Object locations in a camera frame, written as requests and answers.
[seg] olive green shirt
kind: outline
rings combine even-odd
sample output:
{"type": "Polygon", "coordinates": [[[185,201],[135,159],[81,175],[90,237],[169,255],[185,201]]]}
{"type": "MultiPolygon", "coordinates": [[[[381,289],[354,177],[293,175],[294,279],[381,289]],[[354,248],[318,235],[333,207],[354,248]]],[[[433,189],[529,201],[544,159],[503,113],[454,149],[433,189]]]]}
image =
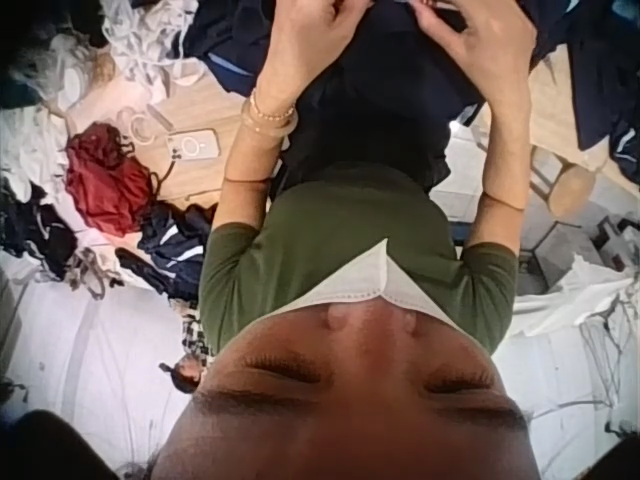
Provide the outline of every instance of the olive green shirt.
{"type": "Polygon", "coordinates": [[[517,258],[485,243],[460,259],[442,210],[403,173],[345,163],[273,203],[261,231],[233,223],[209,238],[200,317],[214,352],[388,238],[389,256],[489,352],[511,322],[517,258]]]}

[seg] eyebrow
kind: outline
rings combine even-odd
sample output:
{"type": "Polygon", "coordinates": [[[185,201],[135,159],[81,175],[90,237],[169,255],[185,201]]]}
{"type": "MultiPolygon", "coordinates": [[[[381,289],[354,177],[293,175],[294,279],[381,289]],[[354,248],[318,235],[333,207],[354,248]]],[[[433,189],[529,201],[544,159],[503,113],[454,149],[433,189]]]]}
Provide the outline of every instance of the eyebrow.
{"type": "Polygon", "coordinates": [[[477,427],[492,427],[518,433],[528,433],[527,419],[517,408],[445,407],[436,410],[441,418],[477,427]]]}
{"type": "Polygon", "coordinates": [[[213,393],[196,392],[193,405],[202,415],[307,416],[318,403],[247,390],[218,390],[213,393]]]}

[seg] closed eye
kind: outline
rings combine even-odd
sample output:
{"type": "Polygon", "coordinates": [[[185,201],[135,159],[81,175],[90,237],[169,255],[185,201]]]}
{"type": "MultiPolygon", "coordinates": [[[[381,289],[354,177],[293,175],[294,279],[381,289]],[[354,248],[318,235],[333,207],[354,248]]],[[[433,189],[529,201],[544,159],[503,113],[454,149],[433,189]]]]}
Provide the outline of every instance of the closed eye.
{"type": "Polygon", "coordinates": [[[492,376],[488,374],[452,375],[429,381],[425,389],[429,393],[451,394],[469,390],[488,390],[493,383],[492,376]]]}
{"type": "Polygon", "coordinates": [[[322,375],[318,369],[297,355],[285,358],[262,356],[249,358],[243,362],[245,367],[271,372],[281,377],[303,383],[320,383],[322,375]]]}

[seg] red cloth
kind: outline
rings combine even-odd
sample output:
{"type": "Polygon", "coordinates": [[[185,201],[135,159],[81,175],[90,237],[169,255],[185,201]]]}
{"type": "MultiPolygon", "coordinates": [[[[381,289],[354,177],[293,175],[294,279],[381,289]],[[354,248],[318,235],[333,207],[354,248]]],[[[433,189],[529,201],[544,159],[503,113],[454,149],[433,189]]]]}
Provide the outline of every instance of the red cloth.
{"type": "Polygon", "coordinates": [[[118,129],[94,123],[69,140],[66,152],[66,189],[87,225],[120,237],[139,231],[152,196],[149,169],[118,129]]]}

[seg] gold bracelet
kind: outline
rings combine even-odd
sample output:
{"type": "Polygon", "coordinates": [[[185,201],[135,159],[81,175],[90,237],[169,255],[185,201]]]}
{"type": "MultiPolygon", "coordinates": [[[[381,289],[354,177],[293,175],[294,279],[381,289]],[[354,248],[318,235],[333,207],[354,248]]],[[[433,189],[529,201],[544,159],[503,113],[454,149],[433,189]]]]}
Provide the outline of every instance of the gold bracelet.
{"type": "Polygon", "coordinates": [[[292,116],[293,112],[296,111],[295,105],[291,105],[289,109],[282,115],[269,115],[269,114],[263,113],[260,110],[260,108],[258,108],[258,103],[256,102],[255,88],[251,90],[251,95],[249,95],[249,103],[251,103],[251,106],[255,109],[256,115],[258,115],[258,118],[260,118],[261,120],[266,120],[268,122],[281,122],[282,120],[292,116]]]}
{"type": "Polygon", "coordinates": [[[298,126],[298,112],[293,109],[293,113],[289,115],[289,120],[282,127],[272,127],[259,123],[251,116],[251,101],[245,100],[242,105],[242,123],[260,135],[266,135],[273,138],[284,138],[293,132],[298,126]]]}

